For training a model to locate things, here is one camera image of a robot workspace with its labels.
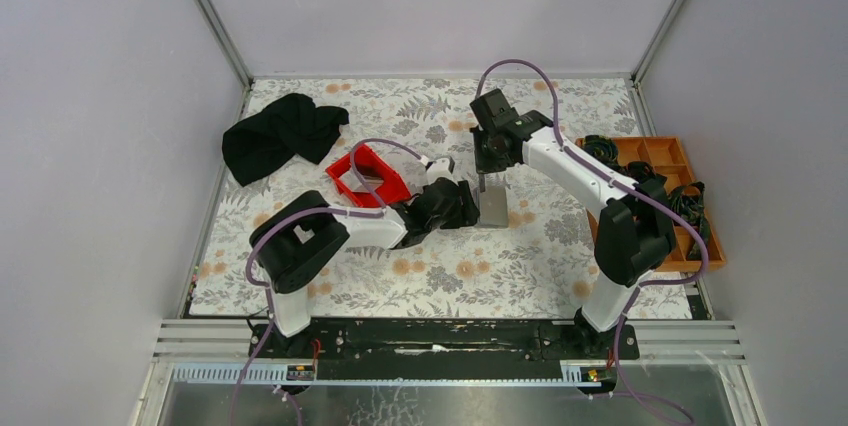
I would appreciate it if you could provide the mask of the rolled dark tie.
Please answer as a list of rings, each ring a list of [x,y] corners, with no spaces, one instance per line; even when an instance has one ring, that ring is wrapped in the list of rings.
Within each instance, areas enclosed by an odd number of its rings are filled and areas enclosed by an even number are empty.
[[[658,173],[651,164],[644,161],[632,161],[624,167],[626,176],[637,182],[637,190],[641,193],[657,197],[659,192],[666,192],[667,177]]]
[[[582,149],[597,161],[608,167],[617,167],[619,150],[615,142],[602,135],[587,135],[583,139]]]

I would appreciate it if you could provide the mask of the grey card holder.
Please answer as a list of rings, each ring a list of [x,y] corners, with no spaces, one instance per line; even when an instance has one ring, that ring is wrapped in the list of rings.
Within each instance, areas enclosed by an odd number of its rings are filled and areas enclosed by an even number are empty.
[[[504,186],[485,186],[475,191],[480,215],[478,228],[504,229],[509,225],[509,208]]]

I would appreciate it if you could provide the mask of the unrolled dark tie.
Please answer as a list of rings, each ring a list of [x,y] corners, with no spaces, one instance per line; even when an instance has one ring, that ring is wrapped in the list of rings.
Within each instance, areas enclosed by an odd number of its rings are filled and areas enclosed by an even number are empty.
[[[705,184],[697,181],[677,186],[668,194],[671,210],[701,238],[701,244],[694,242],[686,253],[686,259],[690,261],[701,261],[709,245],[711,226],[706,216],[704,192]]]

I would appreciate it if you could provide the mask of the cards in red bin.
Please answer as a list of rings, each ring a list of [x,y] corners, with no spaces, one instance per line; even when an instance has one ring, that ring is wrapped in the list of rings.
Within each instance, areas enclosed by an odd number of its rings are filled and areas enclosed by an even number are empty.
[[[353,173],[352,181],[352,190],[363,193],[367,193],[369,189],[376,191],[384,183],[382,177],[365,173]]]

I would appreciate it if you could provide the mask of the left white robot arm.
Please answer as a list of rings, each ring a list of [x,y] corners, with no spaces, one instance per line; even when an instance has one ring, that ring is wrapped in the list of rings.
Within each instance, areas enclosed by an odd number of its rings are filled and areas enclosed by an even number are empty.
[[[272,344],[288,357],[309,347],[307,286],[349,248],[405,249],[432,232],[472,227],[480,218],[469,183],[439,178],[408,201],[343,207],[310,190],[250,236],[246,277],[266,289]]]

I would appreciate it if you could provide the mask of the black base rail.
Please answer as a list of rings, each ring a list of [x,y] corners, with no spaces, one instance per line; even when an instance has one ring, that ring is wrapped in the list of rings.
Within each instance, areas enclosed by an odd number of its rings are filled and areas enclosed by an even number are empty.
[[[319,318],[286,337],[250,323],[248,351],[260,359],[304,361],[318,379],[611,381],[617,360],[640,352],[632,327],[593,333],[570,321]]]

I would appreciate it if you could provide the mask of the red plastic bin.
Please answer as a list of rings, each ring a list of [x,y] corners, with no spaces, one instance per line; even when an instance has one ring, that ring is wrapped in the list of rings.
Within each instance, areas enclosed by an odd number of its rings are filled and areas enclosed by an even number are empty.
[[[407,201],[412,197],[406,183],[388,163],[369,146],[360,146],[354,157],[339,158],[325,169],[337,192],[354,206],[377,208],[371,188],[386,204]]]

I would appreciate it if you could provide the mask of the floral table mat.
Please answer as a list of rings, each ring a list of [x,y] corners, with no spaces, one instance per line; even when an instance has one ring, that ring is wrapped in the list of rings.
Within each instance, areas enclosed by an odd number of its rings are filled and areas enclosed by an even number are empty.
[[[449,156],[456,174],[477,180],[470,130],[473,79],[261,79],[245,115],[289,93],[345,108],[350,122],[328,154],[343,157],[362,139],[410,189],[425,181],[415,153]],[[580,203],[527,167],[492,175],[508,195],[505,228],[437,231],[419,246],[341,252],[309,284],[316,316],[568,319],[600,282],[589,222]],[[228,179],[202,259],[188,314],[247,316],[262,311],[261,288],[244,268],[251,233],[308,190],[332,203],[343,197],[324,164],[290,160],[249,186]]]

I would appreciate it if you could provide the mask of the black cloth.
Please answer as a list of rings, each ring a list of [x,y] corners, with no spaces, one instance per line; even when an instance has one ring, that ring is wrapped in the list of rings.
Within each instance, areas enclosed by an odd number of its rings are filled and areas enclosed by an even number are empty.
[[[248,186],[295,156],[319,164],[349,121],[343,107],[318,106],[307,95],[290,93],[226,130],[223,159],[236,182]]]

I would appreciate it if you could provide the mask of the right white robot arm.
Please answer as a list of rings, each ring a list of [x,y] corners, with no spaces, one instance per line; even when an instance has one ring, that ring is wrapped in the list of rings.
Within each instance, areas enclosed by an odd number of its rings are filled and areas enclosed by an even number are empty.
[[[676,248],[664,186],[655,179],[638,182],[604,166],[566,142],[544,114],[518,113],[499,89],[478,96],[470,107],[478,122],[471,130],[478,173],[525,165],[564,188],[594,217],[600,273],[577,313],[581,324],[573,342],[583,356],[601,356],[612,346],[611,329],[638,283]]]

